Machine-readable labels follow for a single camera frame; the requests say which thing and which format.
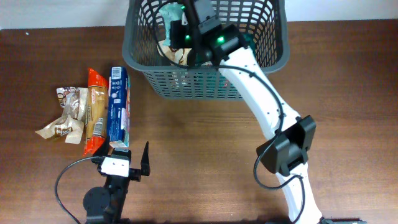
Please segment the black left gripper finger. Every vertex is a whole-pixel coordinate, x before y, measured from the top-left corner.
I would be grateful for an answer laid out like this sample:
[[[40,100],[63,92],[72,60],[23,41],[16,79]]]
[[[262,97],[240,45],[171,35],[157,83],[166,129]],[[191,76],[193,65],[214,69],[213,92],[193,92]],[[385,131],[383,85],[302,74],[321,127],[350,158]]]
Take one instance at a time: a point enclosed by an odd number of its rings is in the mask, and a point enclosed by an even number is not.
[[[146,142],[141,159],[141,175],[150,176],[149,142]]]
[[[92,137],[92,155],[107,156],[109,153],[109,136],[105,138],[101,136]]]

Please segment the mint green snack wrapper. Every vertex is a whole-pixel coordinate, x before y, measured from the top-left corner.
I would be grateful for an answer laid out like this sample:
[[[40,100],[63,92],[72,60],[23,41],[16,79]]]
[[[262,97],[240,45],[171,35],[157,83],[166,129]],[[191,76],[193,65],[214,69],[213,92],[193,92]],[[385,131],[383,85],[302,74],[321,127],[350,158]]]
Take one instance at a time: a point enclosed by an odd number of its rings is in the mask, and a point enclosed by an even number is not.
[[[178,21],[182,19],[183,14],[183,5],[178,4],[176,2],[166,4],[161,10],[160,13],[165,22],[165,40],[163,45],[170,46],[171,39],[170,39],[170,28],[171,22]]]

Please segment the green Nescafe coffee bag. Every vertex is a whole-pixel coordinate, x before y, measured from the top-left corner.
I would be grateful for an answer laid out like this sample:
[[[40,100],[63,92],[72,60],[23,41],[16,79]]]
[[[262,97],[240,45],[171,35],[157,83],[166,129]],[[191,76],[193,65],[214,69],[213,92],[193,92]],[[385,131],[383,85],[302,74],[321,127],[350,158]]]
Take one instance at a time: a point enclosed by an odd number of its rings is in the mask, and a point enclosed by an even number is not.
[[[248,45],[250,46],[251,50],[255,53],[255,43],[253,41],[253,35],[252,34],[243,34],[243,37],[245,39],[245,41],[248,43]],[[212,62],[211,61],[204,61],[198,54],[197,57],[195,59],[195,65],[196,66],[212,66]]]

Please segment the blue tissue pack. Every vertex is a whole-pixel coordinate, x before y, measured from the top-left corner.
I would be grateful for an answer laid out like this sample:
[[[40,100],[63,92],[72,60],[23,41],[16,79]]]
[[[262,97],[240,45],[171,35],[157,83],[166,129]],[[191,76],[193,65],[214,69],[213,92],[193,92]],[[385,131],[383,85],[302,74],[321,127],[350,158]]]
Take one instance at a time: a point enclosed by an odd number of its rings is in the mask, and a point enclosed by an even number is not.
[[[112,67],[109,77],[107,136],[113,148],[129,147],[131,81],[124,67]]]

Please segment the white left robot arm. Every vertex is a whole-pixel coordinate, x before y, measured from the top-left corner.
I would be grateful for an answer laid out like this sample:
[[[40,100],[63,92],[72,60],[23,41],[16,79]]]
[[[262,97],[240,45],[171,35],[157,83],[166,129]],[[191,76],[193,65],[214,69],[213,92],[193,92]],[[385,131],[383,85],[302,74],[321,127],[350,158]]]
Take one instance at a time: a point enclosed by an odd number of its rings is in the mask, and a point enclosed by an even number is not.
[[[140,169],[130,167],[131,151],[128,148],[117,147],[110,151],[109,147],[107,138],[91,160],[106,179],[103,186],[91,188],[84,196],[87,223],[130,223],[130,219],[122,217],[129,184],[150,175],[148,142],[142,153]]]

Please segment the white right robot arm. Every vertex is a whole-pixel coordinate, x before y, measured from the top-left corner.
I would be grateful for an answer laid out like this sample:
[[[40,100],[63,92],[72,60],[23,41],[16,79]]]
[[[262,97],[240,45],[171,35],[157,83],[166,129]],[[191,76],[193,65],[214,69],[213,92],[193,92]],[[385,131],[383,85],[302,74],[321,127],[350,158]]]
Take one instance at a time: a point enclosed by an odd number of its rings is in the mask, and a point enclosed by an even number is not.
[[[183,43],[211,68],[219,71],[242,96],[257,119],[266,143],[258,147],[253,176],[263,165],[277,176],[292,223],[321,223],[308,177],[308,150],[315,134],[311,116],[301,117],[279,95],[258,64],[243,34],[234,25],[223,26],[210,1],[181,1],[188,28]]]

